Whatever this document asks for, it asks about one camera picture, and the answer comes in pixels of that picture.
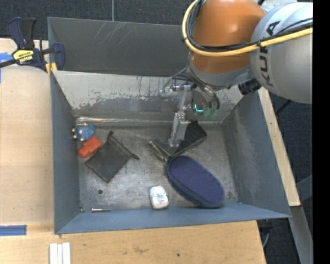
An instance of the small blue figure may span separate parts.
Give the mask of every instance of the small blue figure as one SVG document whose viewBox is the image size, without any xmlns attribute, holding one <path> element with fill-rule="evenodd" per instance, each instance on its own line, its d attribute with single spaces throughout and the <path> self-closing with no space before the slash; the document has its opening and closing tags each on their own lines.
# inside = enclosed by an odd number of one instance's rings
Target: small blue figure
<svg viewBox="0 0 330 264">
<path fill-rule="evenodd" d="M 95 126 L 92 123 L 77 124 L 75 128 L 72 129 L 74 133 L 73 138 L 79 141 L 87 141 L 92 138 L 94 134 Z"/>
</svg>

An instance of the orange block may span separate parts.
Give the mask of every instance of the orange block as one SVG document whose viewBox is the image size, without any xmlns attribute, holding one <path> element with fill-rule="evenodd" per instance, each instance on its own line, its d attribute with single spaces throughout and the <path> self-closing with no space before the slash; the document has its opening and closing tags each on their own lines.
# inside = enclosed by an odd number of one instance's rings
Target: orange block
<svg viewBox="0 0 330 264">
<path fill-rule="evenodd" d="M 78 150 L 78 154 L 85 158 L 87 156 L 92 155 L 95 153 L 97 150 L 101 148 L 102 144 L 98 140 L 97 137 L 93 136 L 90 138 L 88 141 L 85 141 L 82 145 L 82 147 Z"/>
</svg>

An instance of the small white box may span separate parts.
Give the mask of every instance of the small white box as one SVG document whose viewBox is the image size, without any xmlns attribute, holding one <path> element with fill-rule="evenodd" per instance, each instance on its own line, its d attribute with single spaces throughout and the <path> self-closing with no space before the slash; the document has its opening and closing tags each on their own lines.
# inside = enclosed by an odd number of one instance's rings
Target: small white box
<svg viewBox="0 0 330 264">
<path fill-rule="evenodd" d="M 154 209 L 162 209 L 169 205 L 169 200 L 163 186 L 154 186 L 149 191 L 150 201 Z"/>
</svg>

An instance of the black floor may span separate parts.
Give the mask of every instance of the black floor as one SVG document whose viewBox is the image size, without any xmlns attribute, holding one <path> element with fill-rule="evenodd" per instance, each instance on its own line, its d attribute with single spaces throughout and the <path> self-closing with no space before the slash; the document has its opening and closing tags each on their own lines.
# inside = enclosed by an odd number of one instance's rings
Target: black floor
<svg viewBox="0 0 330 264">
<path fill-rule="evenodd" d="M 0 0 L 0 37 L 8 37 L 7 22 L 15 17 L 34 17 L 35 39 L 47 36 L 47 17 L 81 18 L 137 23 L 180 25 L 183 14 L 193 0 Z M 277 111 L 285 99 L 271 95 Z M 312 174 L 312 105 L 292 102 L 278 115 L 279 126 L 291 167 L 298 183 Z M 312 199 L 304 203 L 306 217 L 313 232 Z M 289 222 L 272 221 L 266 245 L 268 264 L 299 263 Z"/>
</svg>

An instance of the wooden board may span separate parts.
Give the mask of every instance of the wooden board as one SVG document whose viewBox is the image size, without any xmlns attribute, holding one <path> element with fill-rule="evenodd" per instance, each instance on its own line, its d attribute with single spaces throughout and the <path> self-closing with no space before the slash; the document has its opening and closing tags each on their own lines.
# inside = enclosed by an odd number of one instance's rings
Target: wooden board
<svg viewBox="0 0 330 264">
<path fill-rule="evenodd" d="M 0 263 L 48 263 L 49 244 L 64 242 L 73 264 L 266 263 L 255 221 L 60 237 L 52 230 L 31 225 L 27 236 L 0 238 Z"/>
<path fill-rule="evenodd" d="M 293 176 L 291 164 L 285 148 L 285 143 L 282 139 L 280 128 L 276 120 L 269 92 L 264 87 L 260 88 L 258 92 L 276 155 L 277 164 L 280 169 L 281 179 L 284 184 L 288 204 L 289 206 L 300 206 L 301 201 L 299 199 L 295 178 Z"/>
<path fill-rule="evenodd" d="M 0 39 L 0 53 L 14 50 Z M 53 222 L 49 76 L 16 64 L 1 70 L 0 225 Z"/>
</svg>

